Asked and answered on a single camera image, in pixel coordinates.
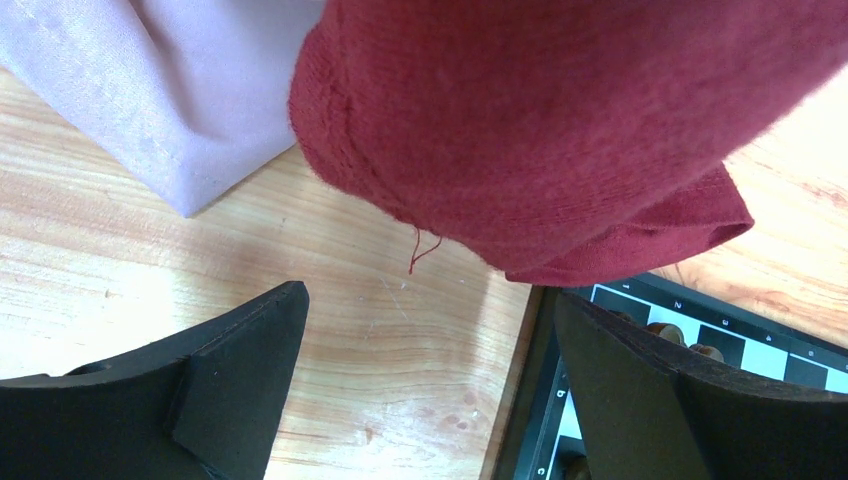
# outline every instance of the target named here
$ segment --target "chess piece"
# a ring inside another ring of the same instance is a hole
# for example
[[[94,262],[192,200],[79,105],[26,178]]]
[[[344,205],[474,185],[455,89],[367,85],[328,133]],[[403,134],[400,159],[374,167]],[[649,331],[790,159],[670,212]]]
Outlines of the chess piece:
[[[719,349],[715,347],[710,347],[707,345],[701,345],[700,343],[696,343],[692,345],[691,348],[693,351],[700,353],[701,355],[707,356],[716,360],[718,362],[724,363],[724,355],[719,351]]]
[[[686,346],[686,340],[683,337],[683,330],[677,325],[671,323],[652,323],[645,327],[649,332],[664,338],[671,343]]]
[[[589,462],[586,457],[577,457],[568,464],[564,480],[592,480],[592,472],[589,471]]]

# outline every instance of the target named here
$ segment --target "folded maroon fabric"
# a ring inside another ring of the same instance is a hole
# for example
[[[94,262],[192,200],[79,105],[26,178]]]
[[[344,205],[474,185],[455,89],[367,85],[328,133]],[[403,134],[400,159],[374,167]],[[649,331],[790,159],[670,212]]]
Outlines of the folded maroon fabric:
[[[846,61],[846,0],[330,0],[289,108],[328,183],[580,285],[749,229],[722,160]]]

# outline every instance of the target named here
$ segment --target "red cloth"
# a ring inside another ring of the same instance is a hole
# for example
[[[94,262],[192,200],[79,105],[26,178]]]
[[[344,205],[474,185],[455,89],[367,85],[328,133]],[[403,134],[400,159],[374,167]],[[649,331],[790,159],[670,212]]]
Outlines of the red cloth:
[[[846,61],[846,0],[330,0],[289,108],[328,183],[582,285],[749,229],[722,160]]]

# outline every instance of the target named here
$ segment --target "lavender cloth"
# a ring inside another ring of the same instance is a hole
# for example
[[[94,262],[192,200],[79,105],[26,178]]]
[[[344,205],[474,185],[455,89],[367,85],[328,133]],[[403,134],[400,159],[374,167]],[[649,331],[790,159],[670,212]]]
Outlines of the lavender cloth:
[[[4,0],[0,64],[188,216],[295,143],[322,2]]]

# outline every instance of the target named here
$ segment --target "wood grain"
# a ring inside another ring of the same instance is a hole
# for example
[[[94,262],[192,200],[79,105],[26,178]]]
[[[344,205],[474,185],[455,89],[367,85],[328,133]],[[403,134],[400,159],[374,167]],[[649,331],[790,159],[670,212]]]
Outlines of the wood grain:
[[[846,117],[848,72],[729,159],[754,230],[658,273],[848,346]],[[529,288],[451,242],[408,276],[412,229],[297,149],[182,219],[0,70],[0,186],[0,378],[63,374],[300,279],[312,307],[267,478],[491,470]]]

